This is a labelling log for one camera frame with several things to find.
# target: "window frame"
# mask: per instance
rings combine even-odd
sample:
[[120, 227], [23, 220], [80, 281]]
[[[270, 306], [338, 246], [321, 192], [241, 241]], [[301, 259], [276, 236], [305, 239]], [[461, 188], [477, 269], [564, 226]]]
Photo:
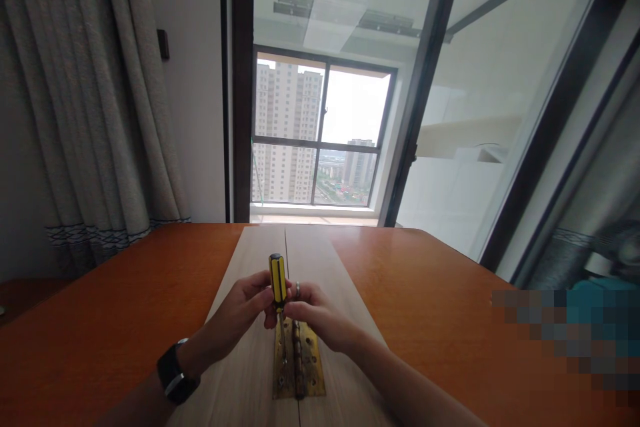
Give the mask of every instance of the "window frame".
[[[258, 62], [258, 53], [270, 53], [273, 55], [282, 55], [284, 57], [290, 57], [292, 59], [301, 59], [301, 60], [312, 60], [318, 61], [325, 64], [325, 76], [323, 78], [323, 86], [322, 86], [322, 96], [320, 98], [320, 110], [319, 110], [319, 119], [318, 119], [318, 136], [316, 140], [302, 140], [302, 139], [291, 139], [284, 137], [269, 137], [266, 135], [256, 135], [255, 134], [255, 124], [256, 124], [256, 112], [255, 112], [255, 104], [256, 104], [256, 68]], [[387, 97], [385, 99], [385, 106], [382, 113], [382, 118], [380, 121], [380, 130], [378, 132], [378, 138], [375, 142], [375, 147], [369, 147], [366, 145], [349, 145], [348, 143], [333, 143], [333, 142], [323, 142], [322, 139], [322, 130], [325, 121], [325, 114], [327, 113], [326, 102], [327, 102], [327, 91], [329, 89], [329, 74], [331, 72], [331, 67], [335, 65], [338, 67], [350, 67], [354, 69], [368, 70], [379, 73], [386, 73], [391, 76], [389, 79], [389, 87], [387, 88]], [[280, 145], [283, 147], [302, 147], [302, 148], [310, 148], [315, 150], [315, 165], [313, 167], [313, 185], [311, 187], [311, 201], [304, 203], [294, 203], [295, 205], [320, 205], [320, 206], [328, 206], [328, 207], [356, 207], [356, 208], [370, 208], [371, 205], [371, 192], [373, 191], [373, 186], [375, 185], [376, 175], [378, 173], [378, 165], [380, 162], [380, 156], [382, 153], [382, 147], [384, 144], [385, 132], [387, 131], [387, 122], [389, 120], [389, 112], [391, 111], [391, 101], [393, 99], [393, 92], [395, 91], [395, 84], [397, 79], [398, 69], [394, 67], [387, 67], [384, 65], [376, 65], [373, 63], [366, 63], [356, 60], [347, 60], [340, 59], [336, 57], [331, 57], [328, 55], [320, 55], [316, 53], [307, 53], [296, 50], [288, 50], [276, 47], [268, 47], [266, 45], [254, 45], [253, 46], [253, 86], [252, 86], [252, 102], [251, 102], [251, 139], [252, 139], [252, 148], [251, 148], [251, 156], [253, 157], [253, 144], [254, 143], [262, 143], [266, 145]], [[348, 203], [317, 203], [315, 202], [315, 188], [316, 181], [318, 177], [318, 167], [320, 162], [320, 151], [321, 150], [339, 150], [344, 152], [357, 152], [357, 153], [374, 153], [375, 156], [375, 166], [373, 167], [373, 176], [371, 178], [371, 189], [369, 190], [369, 197], [367, 198], [367, 205], [349, 205]], [[253, 159], [251, 161], [251, 170], [253, 171]], [[253, 192], [253, 174], [249, 176], [251, 179], [251, 187], [250, 192]], [[287, 203], [292, 204], [290, 201], [263, 201], [263, 203]]]

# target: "right hand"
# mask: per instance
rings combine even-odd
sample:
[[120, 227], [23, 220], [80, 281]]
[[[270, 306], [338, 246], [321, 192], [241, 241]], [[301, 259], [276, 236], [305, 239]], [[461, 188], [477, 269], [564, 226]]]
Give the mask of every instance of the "right hand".
[[285, 315], [306, 322], [334, 352], [346, 353], [357, 342], [360, 330], [338, 309], [320, 287], [310, 282], [300, 283], [300, 296], [285, 305]]

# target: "screwdriver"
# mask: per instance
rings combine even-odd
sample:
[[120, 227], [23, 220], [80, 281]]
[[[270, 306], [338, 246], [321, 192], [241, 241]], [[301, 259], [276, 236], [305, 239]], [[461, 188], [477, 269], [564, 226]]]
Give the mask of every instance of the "screwdriver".
[[271, 289], [273, 290], [273, 306], [280, 322], [280, 339], [282, 341], [282, 363], [287, 363], [287, 343], [285, 342], [285, 325], [282, 311], [287, 299], [287, 284], [285, 282], [285, 259], [280, 254], [269, 256], [269, 272], [271, 272]]

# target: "wooden table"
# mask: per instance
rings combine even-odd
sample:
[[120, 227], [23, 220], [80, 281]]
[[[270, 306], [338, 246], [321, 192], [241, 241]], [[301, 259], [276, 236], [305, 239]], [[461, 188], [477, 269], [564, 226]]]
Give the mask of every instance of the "wooden table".
[[[90, 424], [118, 403], [202, 325], [244, 227], [165, 226], [1, 328], [0, 424]], [[504, 324], [491, 292], [512, 287], [492, 273], [418, 230], [322, 228], [389, 347], [490, 425], [637, 425]]]

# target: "watch strap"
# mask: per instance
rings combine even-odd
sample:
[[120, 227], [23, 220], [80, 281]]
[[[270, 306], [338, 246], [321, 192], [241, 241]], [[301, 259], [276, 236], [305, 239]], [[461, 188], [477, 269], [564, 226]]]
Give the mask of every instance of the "watch strap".
[[156, 364], [165, 395], [176, 405], [183, 404], [200, 385], [200, 377], [198, 379], [186, 377], [178, 363], [176, 351], [186, 341], [187, 339], [182, 339], [169, 347]]

